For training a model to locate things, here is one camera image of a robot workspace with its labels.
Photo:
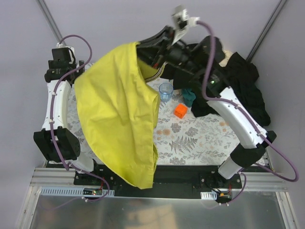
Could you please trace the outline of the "yellow-green cloth garment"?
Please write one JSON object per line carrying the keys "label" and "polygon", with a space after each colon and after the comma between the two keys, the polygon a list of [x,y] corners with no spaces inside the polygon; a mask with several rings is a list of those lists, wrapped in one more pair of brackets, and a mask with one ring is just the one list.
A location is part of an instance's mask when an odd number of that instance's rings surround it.
{"label": "yellow-green cloth garment", "polygon": [[158,152],[153,131],[160,96],[138,65],[137,43],[120,45],[74,83],[77,112],[93,153],[126,183],[153,186]]}

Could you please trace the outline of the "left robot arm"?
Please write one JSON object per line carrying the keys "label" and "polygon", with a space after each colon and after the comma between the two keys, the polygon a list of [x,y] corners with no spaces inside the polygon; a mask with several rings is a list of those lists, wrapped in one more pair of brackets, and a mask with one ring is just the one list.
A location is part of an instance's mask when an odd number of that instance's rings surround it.
{"label": "left robot arm", "polygon": [[78,138],[68,129],[67,116],[72,86],[75,79],[84,73],[84,67],[59,81],[66,73],[82,66],[84,61],[76,62],[74,48],[59,43],[52,49],[52,56],[44,76],[48,89],[47,111],[41,130],[33,134],[34,142],[47,161],[64,161],[81,171],[92,172],[94,160],[81,153]]}

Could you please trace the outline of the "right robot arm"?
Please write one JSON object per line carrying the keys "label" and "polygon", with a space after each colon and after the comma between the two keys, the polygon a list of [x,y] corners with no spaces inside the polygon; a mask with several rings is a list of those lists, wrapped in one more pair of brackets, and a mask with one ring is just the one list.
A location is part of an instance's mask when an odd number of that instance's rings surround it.
{"label": "right robot arm", "polygon": [[224,52],[213,34],[198,44],[175,41],[178,34],[170,26],[136,45],[140,60],[153,69],[165,67],[165,77],[175,90],[190,89],[194,104],[220,115],[237,135],[240,143],[218,168],[215,177],[229,180],[234,174],[256,163],[276,138],[273,131],[262,128],[243,107],[220,66]]}

